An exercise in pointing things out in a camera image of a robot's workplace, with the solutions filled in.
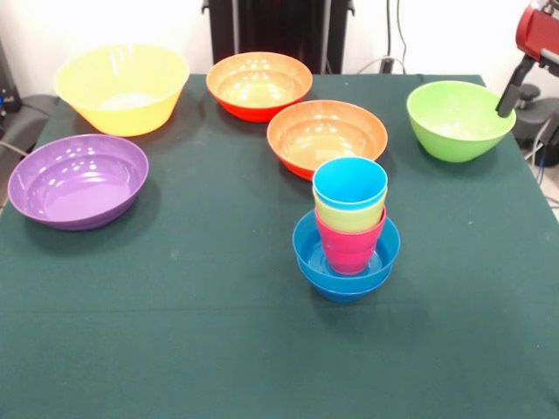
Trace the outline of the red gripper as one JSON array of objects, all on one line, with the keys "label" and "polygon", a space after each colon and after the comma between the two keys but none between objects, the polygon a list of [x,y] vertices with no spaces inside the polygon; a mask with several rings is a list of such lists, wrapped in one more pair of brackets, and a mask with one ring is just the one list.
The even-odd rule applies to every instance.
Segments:
[{"label": "red gripper", "polygon": [[507,118],[521,96],[521,84],[535,61],[549,72],[558,72],[558,2],[531,1],[523,11],[515,34],[518,49],[525,53],[496,107]]}]

